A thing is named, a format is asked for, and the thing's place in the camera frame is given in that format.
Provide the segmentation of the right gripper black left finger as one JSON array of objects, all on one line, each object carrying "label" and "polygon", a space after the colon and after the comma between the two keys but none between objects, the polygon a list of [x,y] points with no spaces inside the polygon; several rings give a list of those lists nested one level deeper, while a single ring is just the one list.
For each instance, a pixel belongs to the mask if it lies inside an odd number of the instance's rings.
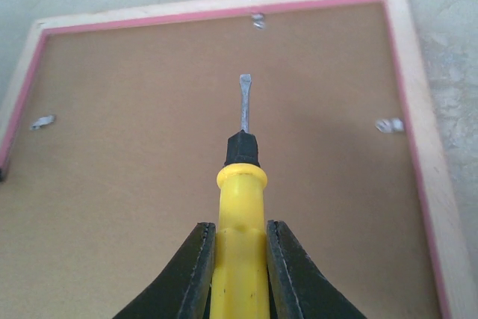
[{"label": "right gripper black left finger", "polygon": [[161,273],[115,318],[207,318],[215,235],[213,223],[197,223]]}]

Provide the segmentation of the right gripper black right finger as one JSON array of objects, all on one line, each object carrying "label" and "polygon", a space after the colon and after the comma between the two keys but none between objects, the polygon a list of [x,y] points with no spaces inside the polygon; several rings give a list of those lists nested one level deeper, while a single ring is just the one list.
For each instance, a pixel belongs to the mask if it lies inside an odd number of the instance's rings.
[{"label": "right gripper black right finger", "polygon": [[267,222],[271,318],[364,318],[319,271],[284,221]]}]

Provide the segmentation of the yellow handled screwdriver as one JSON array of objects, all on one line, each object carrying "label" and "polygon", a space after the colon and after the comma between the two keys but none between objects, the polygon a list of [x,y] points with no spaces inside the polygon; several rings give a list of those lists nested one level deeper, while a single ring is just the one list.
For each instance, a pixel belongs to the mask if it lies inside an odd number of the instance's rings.
[{"label": "yellow handled screwdriver", "polygon": [[258,144],[249,131],[252,77],[240,75],[240,131],[227,142],[217,175],[220,189],[211,318],[269,318],[264,189],[267,175],[258,161]]}]

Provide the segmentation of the pink picture frame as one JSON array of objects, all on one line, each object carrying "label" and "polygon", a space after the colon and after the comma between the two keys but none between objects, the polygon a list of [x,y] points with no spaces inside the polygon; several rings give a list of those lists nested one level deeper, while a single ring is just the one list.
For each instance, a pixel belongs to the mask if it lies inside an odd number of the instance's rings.
[{"label": "pink picture frame", "polygon": [[408,0],[193,0],[39,19],[31,26],[1,105],[1,162],[7,163],[43,45],[52,34],[249,16],[254,13],[283,13],[375,1],[383,4],[388,17],[400,99],[441,313],[444,318],[475,318],[477,288]]}]

